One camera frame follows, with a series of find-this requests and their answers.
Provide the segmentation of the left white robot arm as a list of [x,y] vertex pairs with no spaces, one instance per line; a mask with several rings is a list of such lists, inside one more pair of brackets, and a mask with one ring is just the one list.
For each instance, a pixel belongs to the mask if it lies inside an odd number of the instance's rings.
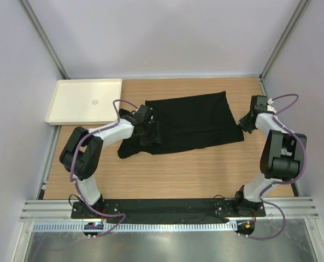
[[161,143],[158,120],[152,108],[141,105],[136,112],[118,111],[118,119],[94,129],[76,127],[60,154],[60,163],[75,183],[84,212],[97,218],[103,211],[103,197],[98,190],[94,173],[102,149],[122,141],[120,158],[138,153],[146,147]]

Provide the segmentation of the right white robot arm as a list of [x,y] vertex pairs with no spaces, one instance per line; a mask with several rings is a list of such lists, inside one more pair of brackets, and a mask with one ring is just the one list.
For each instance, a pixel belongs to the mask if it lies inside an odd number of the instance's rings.
[[306,167],[307,137],[294,133],[278,119],[266,96],[252,96],[249,112],[239,120],[241,129],[260,130],[266,136],[260,159],[260,173],[235,194],[234,212],[249,216],[263,206],[263,198],[276,186],[296,182]]

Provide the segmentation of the black tank top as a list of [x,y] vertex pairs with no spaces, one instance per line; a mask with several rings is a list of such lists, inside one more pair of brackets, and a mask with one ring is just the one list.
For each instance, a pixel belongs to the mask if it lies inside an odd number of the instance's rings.
[[117,154],[125,159],[139,152],[170,154],[244,141],[226,92],[147,100],[158,120],[161,143],[142,145],[138,136],[122,141]]

